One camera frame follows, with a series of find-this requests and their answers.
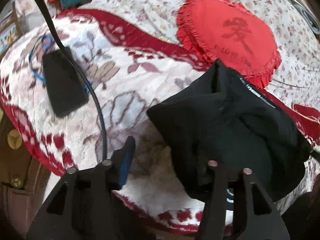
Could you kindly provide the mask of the floral white bed sheet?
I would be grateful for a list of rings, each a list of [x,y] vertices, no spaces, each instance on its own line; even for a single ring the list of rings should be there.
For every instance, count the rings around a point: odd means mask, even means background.
[[[221,59],[290,105],[319,107],[319,41],[288,0],[92,0],[204,62]]]

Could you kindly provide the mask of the white red floral plush blanket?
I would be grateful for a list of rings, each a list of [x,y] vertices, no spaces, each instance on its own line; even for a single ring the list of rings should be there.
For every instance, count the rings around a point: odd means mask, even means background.
[[[187,88],[210,62],[101,10],[74,9],[57,16],[54,25],[97,95],[108,152],[130,135],[136,139],[129,181],[118,197],[151,226],[191,235],[204,204],[183,190],[146,111]],[[46,25],[16,38],[1,60],[1,104],[30,154],[61,176],[71,166],[95,166],[102,158],[102,136],[93,100],[63,118],[55,116],[42,80],[42,58],[56,49]],[[235,56],[230,43],[219,53],[226,66],[286,110],[319,149],[319,68],[288,64],[279,54],[272,56],[274,68],[252,67],[237,63]]]

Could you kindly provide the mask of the black smartphone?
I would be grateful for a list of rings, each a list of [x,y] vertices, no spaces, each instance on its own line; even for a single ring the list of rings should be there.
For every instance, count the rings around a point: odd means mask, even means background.
[[[47,93],[54,114],[63,118],[88,103],[85,85],[61,50],[42,58]]]

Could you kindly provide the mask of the black pants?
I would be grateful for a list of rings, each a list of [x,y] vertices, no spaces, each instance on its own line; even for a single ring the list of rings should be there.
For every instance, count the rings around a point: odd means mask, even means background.
[[[236,172],[250,168],[273,201],[304,178],[310,144],[295,122],[220,60],[147,115],[191,198],[206,200],[210,160]]]

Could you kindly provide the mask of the red heart-shaped ruffled cushion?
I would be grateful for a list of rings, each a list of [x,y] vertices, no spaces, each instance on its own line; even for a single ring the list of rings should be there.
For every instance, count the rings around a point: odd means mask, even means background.
[[[281,64],[269,26],[231,0],[185,0],[176,17],[183,47],[211,64],[220,59],[253,85],[265,88]]]

